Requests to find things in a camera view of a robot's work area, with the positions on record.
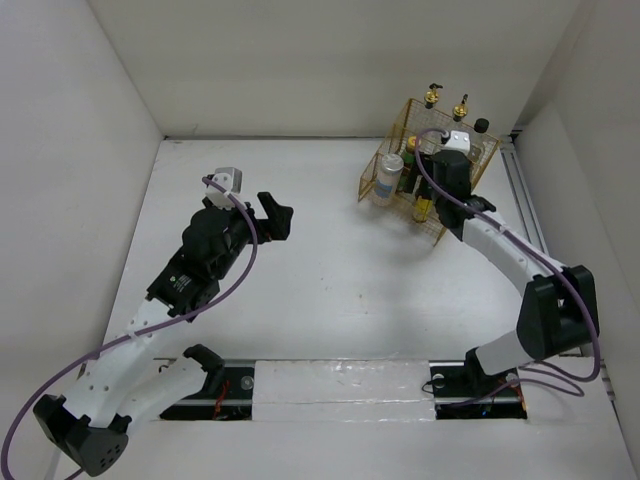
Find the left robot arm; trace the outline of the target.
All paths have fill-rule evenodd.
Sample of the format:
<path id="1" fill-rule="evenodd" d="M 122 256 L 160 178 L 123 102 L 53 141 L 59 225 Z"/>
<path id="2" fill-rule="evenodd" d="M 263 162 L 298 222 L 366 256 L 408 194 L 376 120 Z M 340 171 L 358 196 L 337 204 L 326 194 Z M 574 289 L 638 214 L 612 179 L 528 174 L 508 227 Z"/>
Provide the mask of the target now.
<path id="1" fill-rule="evenodd" d="M 266 213 L 213 192 L 182 233 L 182 244 L 147 289 L 123 334 L 85 359 L 84 375 L 65 393 L 43 392 L 33 414 L 45 436 L 79 470 L 97 477 L 121 457 L 135 426 L 183 397 L 212 396 L 222 387 L 224 361 L 196 344 L 157 378 L 138 380 L 148 364 L 216 300 L 220 282 L 246 246 L 284 241 L 294 211 L 268 192 L 258 195 Z"/>

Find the black cap vinegar bottle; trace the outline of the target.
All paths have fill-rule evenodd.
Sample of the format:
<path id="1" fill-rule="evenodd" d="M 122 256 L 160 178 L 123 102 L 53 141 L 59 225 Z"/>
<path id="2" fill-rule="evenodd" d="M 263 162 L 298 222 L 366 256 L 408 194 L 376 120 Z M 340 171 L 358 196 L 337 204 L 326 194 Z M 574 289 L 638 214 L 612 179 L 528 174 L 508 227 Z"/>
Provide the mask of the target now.
<path id="1" fill-rule="evenodd" d="M 478 118 L 474 123 L 473 132 L 470 136 L 472 144 L 470 152 L 477 159 L 481 159 L 484 155 L 484 135 L 487 133 L 489 126 L 490 122 L 486 118 Z"/>

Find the yellow cap sauce bottle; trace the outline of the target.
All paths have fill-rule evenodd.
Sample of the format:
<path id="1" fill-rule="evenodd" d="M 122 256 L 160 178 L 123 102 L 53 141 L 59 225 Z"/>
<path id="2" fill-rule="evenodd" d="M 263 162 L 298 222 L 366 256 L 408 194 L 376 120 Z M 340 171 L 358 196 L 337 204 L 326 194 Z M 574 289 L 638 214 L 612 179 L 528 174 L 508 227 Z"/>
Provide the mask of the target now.
<path id="1" fill-rule="evenodd" d="M 415 189 L 416 181 L 419 174 L 419 168 L 416 166 L 416 137 L 410 136 L 405 144 L 405 148 L 401 154 L 403 160 L 403 170 L 397 186 L 397 191 L 401 193 L 412 194 Z"/>

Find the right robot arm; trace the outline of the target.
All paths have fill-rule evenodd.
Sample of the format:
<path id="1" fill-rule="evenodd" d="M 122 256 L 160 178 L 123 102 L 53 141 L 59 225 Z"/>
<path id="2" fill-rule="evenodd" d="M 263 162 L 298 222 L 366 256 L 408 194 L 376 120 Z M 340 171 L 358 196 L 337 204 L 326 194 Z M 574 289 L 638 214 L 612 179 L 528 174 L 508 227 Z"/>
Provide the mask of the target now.
<path id="1" fill-rule="evenodd" d="M 537 374 L 565 381 L 565 393 L 582 395 L 580 384 L 599 376 L 601 362 L 591 271 L 552 259 L 509 227 L 493 203 L 472 192 L 470 162 L 462 152 L 416 153 L 414 164 L 429 186 L 440 223 L 499 270 L 522 300 L 513 329 L 469 350 L 461 371 L 450 377 L 464 390 L 462 403 L 476 403 L 523 383 L 508 376 L 528 365 Z M 586 376 L 548 361 L 585 344 L 593 347 L 593 369 Z"/>

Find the small brown bottle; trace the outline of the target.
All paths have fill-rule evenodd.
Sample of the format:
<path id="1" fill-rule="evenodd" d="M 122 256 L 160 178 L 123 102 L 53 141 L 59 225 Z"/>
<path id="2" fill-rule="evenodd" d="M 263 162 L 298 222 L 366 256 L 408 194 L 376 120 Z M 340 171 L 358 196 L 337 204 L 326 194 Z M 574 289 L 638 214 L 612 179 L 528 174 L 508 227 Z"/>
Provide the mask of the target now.
<path id="1" fill-rule="evenodd" d="M 431 207 L 432 201 L 429 198 L 418 195 L 413 204 L 412 220 L 416 223 L 425 223 Z"/>

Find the dark liquid oil bottle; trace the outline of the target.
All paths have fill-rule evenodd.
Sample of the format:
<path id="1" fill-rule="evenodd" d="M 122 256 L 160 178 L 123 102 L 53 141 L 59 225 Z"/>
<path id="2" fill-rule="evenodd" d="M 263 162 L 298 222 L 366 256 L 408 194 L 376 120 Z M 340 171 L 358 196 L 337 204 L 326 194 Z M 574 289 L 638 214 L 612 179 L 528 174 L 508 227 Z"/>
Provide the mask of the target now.
<path id="1" fill-rule="evenodd" d="M 424 95 L 423 127 L 425 129 L 437 127 L 438 114 L 436 104 L 439 101 L 439 90 L 441 88 L 441 84 L 433 82 L 429 85 L 429 89 Z M 423 135 L 423 139 L 430 141 L 434 145 L 441 144 L 441 134 L 435 131 L 427 132 Z"/>

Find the clear glass oil bottle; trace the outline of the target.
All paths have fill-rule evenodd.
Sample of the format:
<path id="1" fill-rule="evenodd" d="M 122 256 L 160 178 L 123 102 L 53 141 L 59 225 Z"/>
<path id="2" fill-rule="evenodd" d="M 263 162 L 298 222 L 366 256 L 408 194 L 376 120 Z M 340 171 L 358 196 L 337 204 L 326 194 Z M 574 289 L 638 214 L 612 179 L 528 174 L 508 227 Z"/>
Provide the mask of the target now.
<path id="1" fill-rule="evenodd" d="M 446 126 L 448 131 L 463 129 L 463 121 L 468 114 L 468 98 L 469 95 L 465 93 L 461 100 L 453 106 L 450 119 Z"/>

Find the silver lid spice jar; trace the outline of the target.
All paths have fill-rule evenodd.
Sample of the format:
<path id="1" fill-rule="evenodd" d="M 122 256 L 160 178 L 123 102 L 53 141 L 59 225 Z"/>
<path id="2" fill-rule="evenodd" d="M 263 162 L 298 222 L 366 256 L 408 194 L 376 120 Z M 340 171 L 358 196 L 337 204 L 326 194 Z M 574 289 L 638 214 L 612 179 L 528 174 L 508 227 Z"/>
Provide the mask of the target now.
<path id="1" fill-rule="evenodd" d="M 377 162 L 376 176 L 373 187 L 373 202 L 379 206 L 388 206 L 393 200 L 404 161 L 398 154 L 385 154 Z"/>

